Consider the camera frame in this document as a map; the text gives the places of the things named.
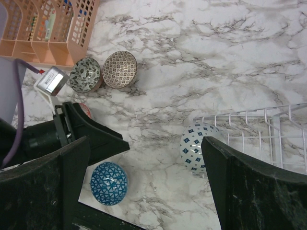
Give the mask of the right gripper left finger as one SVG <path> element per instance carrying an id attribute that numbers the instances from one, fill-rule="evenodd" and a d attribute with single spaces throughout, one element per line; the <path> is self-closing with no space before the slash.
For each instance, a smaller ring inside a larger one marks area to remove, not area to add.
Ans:
<path id="1" fill-rule="evenodd" d="M 70 230 L 90 158 L 82 137 L 0 174 L 2 230 Z"/>

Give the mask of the blue floral pattern bowl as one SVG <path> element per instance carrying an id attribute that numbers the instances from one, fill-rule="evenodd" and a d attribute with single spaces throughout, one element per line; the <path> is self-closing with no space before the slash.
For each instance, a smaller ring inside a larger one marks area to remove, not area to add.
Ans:
<path id="1" fill-rule="evenodd" d="M 210 124 L 191 123 L 183 132 L 180 140 L 180 156 L 185 167 L 194 175 L 206 175 L 201 143 L 204 137 L 214 137 L 227 143 L 221 131 Z"/>

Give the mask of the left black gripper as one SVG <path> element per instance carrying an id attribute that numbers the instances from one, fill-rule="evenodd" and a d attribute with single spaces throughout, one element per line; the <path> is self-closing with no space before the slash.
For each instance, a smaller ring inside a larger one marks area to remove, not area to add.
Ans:
<path id="1" fill-rule="evenodd" d="M 89 165 L 130 149 L 123 136 L 90 119 L 78 103 L 55 106 L 53 119 L 24 129 L 18 152 L 18 163 L 40 158 L 77 140 L 90 140 Z"/>

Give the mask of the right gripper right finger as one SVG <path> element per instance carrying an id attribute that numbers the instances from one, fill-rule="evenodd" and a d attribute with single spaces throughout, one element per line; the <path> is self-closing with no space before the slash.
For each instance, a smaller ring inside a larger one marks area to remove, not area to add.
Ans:
<path id="1" fill-rule="evenodd" d="M 201 143 L 223 230 L 305 230 L 307 177 L 246 155 L 213 137 Z"/>

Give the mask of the red geometric pattern bowl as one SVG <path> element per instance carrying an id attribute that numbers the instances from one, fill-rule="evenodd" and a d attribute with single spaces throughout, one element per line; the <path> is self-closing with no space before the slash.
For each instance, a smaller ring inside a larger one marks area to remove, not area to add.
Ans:
<path id="1" fill-rule="evenodd" d="M 93 119 L 91 110 L 89 109 L 89 107 L 87 105 L 85 105 L 84 103 L 79 103 L 79 106 L 81 107 L 82 111 L 90 118 Z"/>

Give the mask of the blue triangle pattern bowl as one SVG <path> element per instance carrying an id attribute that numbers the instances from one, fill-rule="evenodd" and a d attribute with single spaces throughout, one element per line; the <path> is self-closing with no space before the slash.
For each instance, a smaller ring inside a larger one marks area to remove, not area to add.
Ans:
<path id="1" fill-rule="evenodd" d="M 128 177 L 114 162 L 99 164 L 93 171 L 90 188 L 95 199 L 106 206 L 119 204 L 128 191 Z"/>

